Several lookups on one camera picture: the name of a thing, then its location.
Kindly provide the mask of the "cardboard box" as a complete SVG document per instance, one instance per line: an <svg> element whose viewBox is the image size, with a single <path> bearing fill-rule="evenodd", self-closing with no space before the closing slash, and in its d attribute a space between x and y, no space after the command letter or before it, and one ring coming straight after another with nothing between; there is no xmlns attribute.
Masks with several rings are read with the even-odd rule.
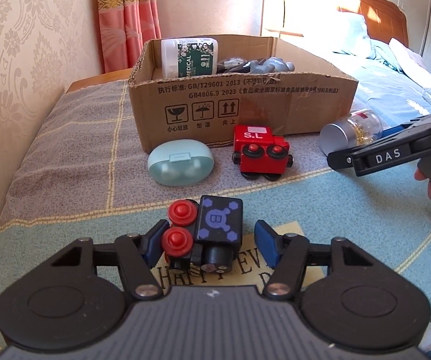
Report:
<svg viewBox="0 0 431 360"><path fill-rule="evenodd" d="M276 56L295 69L165 79L162 43L148 41L128 81L145 152L178 139L228 145L237 125L270 127L284 136L318 133L349 113L358 81L332 63L275 37L220 34L215 40L220 59Z"/></svg>

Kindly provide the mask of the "blue floral bed sheet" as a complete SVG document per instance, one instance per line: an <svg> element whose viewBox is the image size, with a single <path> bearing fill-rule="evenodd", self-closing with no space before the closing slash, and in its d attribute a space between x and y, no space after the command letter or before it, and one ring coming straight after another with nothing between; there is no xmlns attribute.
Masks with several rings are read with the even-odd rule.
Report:
<svg viewBox="0 0 431 360"><path fill-rule="evenodd" d="M431 114L431 72L422 58L400 41L393 38L384 42L370 37L374 55L361 58L333 52L328 35L281 38L355 78L355 106L372 109L386 125L400 125Z"/></svg>

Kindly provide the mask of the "wooden bed headboard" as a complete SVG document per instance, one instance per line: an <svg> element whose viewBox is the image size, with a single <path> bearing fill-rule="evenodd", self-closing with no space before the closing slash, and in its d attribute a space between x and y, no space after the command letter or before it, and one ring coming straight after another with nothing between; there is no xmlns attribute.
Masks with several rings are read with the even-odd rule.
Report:
<svg viewBox="0 0 431 360"><path fill-rule="evenodd" d="M315 38L346 29L350 14L365 19L370 38L409 45L406 16L389 0L264 0L262 30L279 35Z"/></svg>

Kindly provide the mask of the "white medical bottle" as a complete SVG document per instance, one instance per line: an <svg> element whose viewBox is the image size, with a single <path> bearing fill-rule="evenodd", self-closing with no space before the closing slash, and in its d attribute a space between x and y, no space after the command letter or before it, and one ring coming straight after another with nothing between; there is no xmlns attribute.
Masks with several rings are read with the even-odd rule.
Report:
<svg viewBox="0 0 431 360"><path fill-rule="evenodd" d="M161 41L164 78L214 75L219 43L212 37L171 38Z"/></svg>

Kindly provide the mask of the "checkered blanket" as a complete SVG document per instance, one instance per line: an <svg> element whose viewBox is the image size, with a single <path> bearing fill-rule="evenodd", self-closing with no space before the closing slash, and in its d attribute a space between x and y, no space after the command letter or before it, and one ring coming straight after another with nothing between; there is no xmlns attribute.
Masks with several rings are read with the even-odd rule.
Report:
<svg viewBox="0 0 431 360"><path fill-rule="evenodd" d="M292 136L281 176L246 179L232 147L191 154L141 147L124 81L64 95L42 124L5 197L0 217L0 294L81 237L110 243L166 219L169 205L204 195L243 202L243 243L229 274L154 273L170 285L255 284L271 270L253 241L262 219L311 242L343 236L414 283L431 302L431 202L411 163L356 176L333 171L316 136ZM0 334L0 352L5 342Z"/></svg>

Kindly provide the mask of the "pink curtain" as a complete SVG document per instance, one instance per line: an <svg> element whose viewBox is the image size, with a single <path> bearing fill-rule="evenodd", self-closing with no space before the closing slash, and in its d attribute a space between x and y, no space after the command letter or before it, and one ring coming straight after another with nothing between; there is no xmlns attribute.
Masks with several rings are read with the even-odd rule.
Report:
<svg viewBox="0 0 431 360"><path fill-rule="evenodd" d="M144 44L161 37L157 0L97 0L106 72L133 67Z"/></svg>

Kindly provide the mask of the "red toy train car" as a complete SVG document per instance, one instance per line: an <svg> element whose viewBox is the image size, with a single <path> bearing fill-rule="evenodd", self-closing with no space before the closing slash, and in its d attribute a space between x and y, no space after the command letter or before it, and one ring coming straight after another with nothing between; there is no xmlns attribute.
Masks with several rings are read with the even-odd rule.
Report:
<svg viewBox="0 0 431 360"><path fill-rule="evenodd" d="M276 181L293 166L290 144L272 133L270 127L237 125L234 127L232 161L246 180L259 176Z"/></svg>

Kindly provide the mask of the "glass jar silver lid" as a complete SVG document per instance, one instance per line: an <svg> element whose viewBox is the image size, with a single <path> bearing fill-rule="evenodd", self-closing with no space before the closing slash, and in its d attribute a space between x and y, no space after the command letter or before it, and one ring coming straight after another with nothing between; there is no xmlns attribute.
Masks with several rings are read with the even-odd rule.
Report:
<svg viewBox="0 0 431 360"><path fill-rule="evenodd" d="M370 144L383 132L381 119L371 110L355 111L325 125L319 134L319 144L325 155Z"/></svg>

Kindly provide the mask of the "grey rubber monster toy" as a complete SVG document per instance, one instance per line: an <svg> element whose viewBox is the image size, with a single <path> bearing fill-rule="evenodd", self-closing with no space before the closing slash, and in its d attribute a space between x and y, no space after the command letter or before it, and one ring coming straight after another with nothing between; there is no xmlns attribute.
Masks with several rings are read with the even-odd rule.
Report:
<svg viewBox="0 0 431 360"><path fill-rule="evenodd" d="M250 61L250 74L268 74L272 72L294 72L295 66L282 58L270 57Z"/></svg>

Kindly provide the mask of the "black blue toy train car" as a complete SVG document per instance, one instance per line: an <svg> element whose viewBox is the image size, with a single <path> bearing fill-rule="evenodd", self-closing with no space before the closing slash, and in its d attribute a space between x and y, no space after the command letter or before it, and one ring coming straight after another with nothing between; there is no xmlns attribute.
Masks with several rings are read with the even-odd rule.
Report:
<svg viewBox="0 0 431 360"><path fill-rule="evenodd" d="M235 197L203 195L174 201L167 209L170 228L162 248L169 272L188 273L196 267L205 273L232 270L243 238L243 201Z"/></svg>

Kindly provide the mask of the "blue pillow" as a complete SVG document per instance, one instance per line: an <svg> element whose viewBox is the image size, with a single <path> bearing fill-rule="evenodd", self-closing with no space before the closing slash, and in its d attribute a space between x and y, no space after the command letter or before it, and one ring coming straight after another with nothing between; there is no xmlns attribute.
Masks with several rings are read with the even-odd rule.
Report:
<svg viewBox="0 0 431 360"><path fill-rule="evenodd" d="M332 31L333 52L369 59L374 55L364 16L353 12L335 14Z"/></svg>

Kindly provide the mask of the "mint green earbud case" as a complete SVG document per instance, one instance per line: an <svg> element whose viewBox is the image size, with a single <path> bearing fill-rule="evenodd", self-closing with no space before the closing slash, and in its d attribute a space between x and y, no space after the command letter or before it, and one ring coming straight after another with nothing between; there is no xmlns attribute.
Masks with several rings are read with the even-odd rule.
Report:
<svg viewBox="0 0 431 360"><path fill-rule="evenodd" d="M211 174L214 156L209 147L200 141L168 141L151 151L147 168L149 175L161 185L194 185Z"/></svg>

